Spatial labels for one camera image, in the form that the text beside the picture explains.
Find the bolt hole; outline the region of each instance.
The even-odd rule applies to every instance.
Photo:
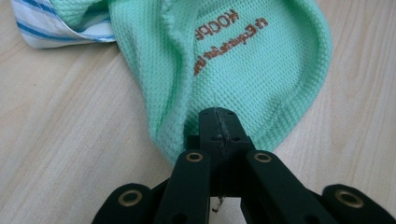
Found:
[[[364,205],[363,200],[356,196],[355,194],[347,191],[347,190],[343,190],[343,189],[339,189],[335,192],[335,198],[340,202],[343,203],[349,207],[353,207],[353,208],[361,208]]]
[[[272,158],[268,154],[265,154],[263,152],[256,153],[254,155],[254,159],[256,159],[256,161],[260,161],[260,162],[270,162],[272,160]]]
[[[186,159],[188,161],[201,161],[203,157],[204,156],[202,154],[199,154],[197,152],[192,152],[187,154]]]
[[[143,198],[142,192],[131,189],[123,192],[119,197],[119,203],[124,207],[130,207],[138,204]]]
[[[312,215],[305,216],[304,221],[305,221],[305,223],[308,223],[308,224],[319,224],[320,223],[319,219]]]
[[[187,222],[187,217],[182,213],[178,213],[172,217],[172,223],[174,224],[183,224],[186,222]]]

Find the wooden table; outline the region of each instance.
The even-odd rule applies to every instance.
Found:
[[[332,66],[275,153],[309,189],[346,184],[396,216],[396,2],[317,2]],[[32,49],[0,11],[1,223],[90,223],[113,189],[171,174],[116,44]],[[244,222],[233,199],[210,219]]]

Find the striped cloth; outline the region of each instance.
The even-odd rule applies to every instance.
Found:
[[[108,10],[88,10],[80,25],[71,29],[50,0],[11,0],[11,4],[23,39],[35,49],[115,41]]]

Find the light wood surface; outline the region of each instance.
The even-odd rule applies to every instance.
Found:
[[[396,1],[317,2],[332,66],[276,154],[309,189],[346,184],[396,217]],[[90,223],[115,188],[171,174],[116,44],[32,49],[0,12],[0,223]],[[237,200],[210,219],[244,223]]]

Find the black plastic part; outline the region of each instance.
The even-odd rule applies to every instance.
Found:
[[[209,155],[201,150],[181,153],[163,193],[154,223],[207,223],[209,179]]]
[[[212,197],[240,197],[245,155],[255,149],[239,118],[228,109],[214,107],[199,113],[199,137],[188,138],[188,149],[207,152],[211,157]]]
[[[124,185],[110,194],[92,223],[149,223],[151,200],[148,187],[138,184]]]
[[[357,189],[332,185],[323,190],[322,198],[340,223],[396,223],[384,208]]]
[[[272,223],[337,223],[273,153],[247,154],[245,203],[256,198]]]
[[[209,196],[241,197],[247,224],[396,224],[357,189],[306,189],[276,155],[255,149],[233,111],[218,107],[200,113],[199,135],[188,136],[168,180],[116,189],[93,223],[206,224]]]

